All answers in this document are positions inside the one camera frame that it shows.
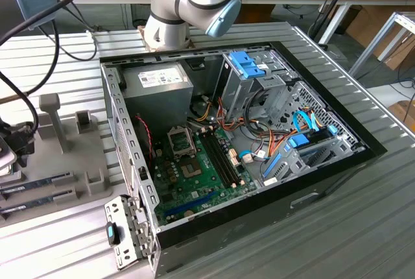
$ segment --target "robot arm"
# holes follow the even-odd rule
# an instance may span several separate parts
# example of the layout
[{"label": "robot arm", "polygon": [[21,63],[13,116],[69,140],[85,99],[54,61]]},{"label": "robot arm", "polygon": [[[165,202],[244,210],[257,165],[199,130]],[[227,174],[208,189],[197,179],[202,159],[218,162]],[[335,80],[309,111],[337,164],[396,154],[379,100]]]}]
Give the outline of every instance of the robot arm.
[{"label": "robot arm", "polygon": [[151,0],[145,42],[157,51],[187,47],[188,24],[209,36],[222,36],[240,9],[241,0]]}]

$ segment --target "yellow wire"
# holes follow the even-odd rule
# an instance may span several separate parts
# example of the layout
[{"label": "yellow wire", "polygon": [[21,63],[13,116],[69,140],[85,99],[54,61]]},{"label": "yellow wire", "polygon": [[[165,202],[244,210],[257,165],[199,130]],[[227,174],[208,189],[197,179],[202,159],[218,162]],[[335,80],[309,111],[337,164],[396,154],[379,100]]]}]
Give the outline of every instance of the yellow wire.
[{"label": "yellow wire", "polygon": [[211,103],[208,103],[204,115],[202,117],[196,119],[196,121],[201,122],[201,121],[205,120],[208,117],[210,106],[211,106]]}]

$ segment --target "green motherboard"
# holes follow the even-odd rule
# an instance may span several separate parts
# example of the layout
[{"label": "green motherboard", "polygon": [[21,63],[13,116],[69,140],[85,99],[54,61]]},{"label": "green motherboard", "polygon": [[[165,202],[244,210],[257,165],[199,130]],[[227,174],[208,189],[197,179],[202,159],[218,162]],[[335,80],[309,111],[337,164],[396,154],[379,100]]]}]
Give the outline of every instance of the green motherboard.
[{"label": "green motherboard", "polygon": [[[239,161],[236,164],[235,159],[232,160],[230,152],[235,154],[235,150],[222,129],[211,131],[209,135],[209,141],[213,142],[216,151],[213,151],[211,143],[206,143],[203,134],[191,135],[196,154],[182,156],[180,159],[174,159],[168,137],[155,142],[157,157],[153,181],[160,198],[160,204],[156,207],[160,225],[177,221],[256,189],[245,168]],[[186,148],[182,139],[176,139],[173,147],[176,142],[181,148]],[[221,160],[222,163],[218,164],[218,156],[227,159],[227,174],[222,168],[224,161]],[[230,173],[235,180],[224,178]]]}]

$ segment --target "aluminum extrusion table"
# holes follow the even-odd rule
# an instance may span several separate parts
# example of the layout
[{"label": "aluminum extrusion table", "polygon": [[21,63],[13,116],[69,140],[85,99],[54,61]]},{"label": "aluminum extrusion table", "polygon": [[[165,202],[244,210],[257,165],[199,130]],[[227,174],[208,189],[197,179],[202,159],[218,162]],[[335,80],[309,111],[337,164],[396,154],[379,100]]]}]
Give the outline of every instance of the aluminum extrusion table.
[{"label": "aluminum extrusion table", "polygon": [[[164,278],[412,278],[415,267],[415,136],[306,35],[288,23],[234,25],[213,39],[191,29],[197,47],[281,41],[388,149],[328,198]],[[135,31],[96,33],[101,56],[145,51]],[[84,34],[62,35],[71,53],[93,50]],[[53,44],[43,36],[14,38],[0,48],[0,70],[27,89],[47,72]],[[146,262],[117,272],[102,205],[125,193],[106,121],[99,60],[61,54],[36,94],[60,94],[61,117],[90,110],[100,122],[114,193],[98,200],[0,228],[4,278],[150,278]],[[3,83],[0,95],[9,94]],[[31,97],[38,108],[36,97]],[[2,119],[29,120],[21,101],[0,106]]]},{"label": "aluminum extrusion table", "polygon": [[381,62],[383,62],[385,58],[388,58],[391,50],[395,48],[397,43],[400,42],[408,32],[410,34],[415,34],[415,12],[394,12],[382,26],[381,30],[376,34],[375,38],[370,42],[368,47],[363,51],[362,55],[357,59],[356,63],[350,68],[349,74],[351,76],[354,76],[360,70],[368,60],[369,56],[375,51],[379,43],[396,24],[401,25],[402,28],[377,58]]}]

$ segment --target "blue latch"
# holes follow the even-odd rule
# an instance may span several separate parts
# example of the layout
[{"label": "blue latch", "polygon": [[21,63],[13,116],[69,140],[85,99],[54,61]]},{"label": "blue latch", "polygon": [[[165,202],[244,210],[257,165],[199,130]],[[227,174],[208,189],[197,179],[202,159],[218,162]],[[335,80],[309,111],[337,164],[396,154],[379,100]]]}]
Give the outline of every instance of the blue latch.
[{"label": "blue latch", "polygon": [[114,236],[114,228],[113,226],[108,227],[108,237]]},{"label": "blue latch", "polygon": [[337,134],[337,127],[335,127],[334,125],[329,125],[329,131],[330,133],[332,133],[332,135],[336,135]]},{"label": "blue latch", "polygon": [[310,141],[304,136],[304,134],[298,134],[291,136],[288,142],[292,148],[297,148],[298,146],[308,144]]},{"label": "blue latch", "polygon": [[265,76],[265,71],[259,69],[254,60],[250,58],[245,51],[232,52],[229,54],[229,58],[235,64],[237,69],[242,71],[245,78],[249,79]]},{"label": "blue latch", "polygon": [[268,174],[270,174],[271,170],[275,167],[275,165],[277,164],[277,162],[278,162],[279,159],[281,159],[281,154],[277,154],[277,156],[271,162],[271,164],[269,165],[269,167],[267,167],[267,170],[265,170],[264,175],[263,175],[264,177],[267,177]]}]

